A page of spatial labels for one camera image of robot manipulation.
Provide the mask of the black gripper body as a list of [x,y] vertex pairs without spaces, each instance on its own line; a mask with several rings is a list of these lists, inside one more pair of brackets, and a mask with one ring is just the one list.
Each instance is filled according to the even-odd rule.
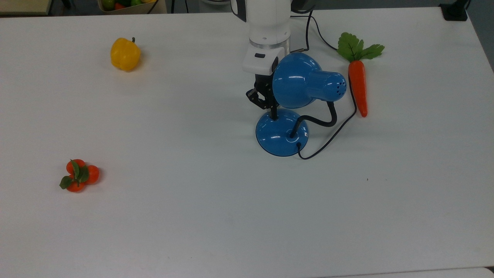
[[261,94],[264,97],[273,97],[273,76],[255,74],[254,94]]

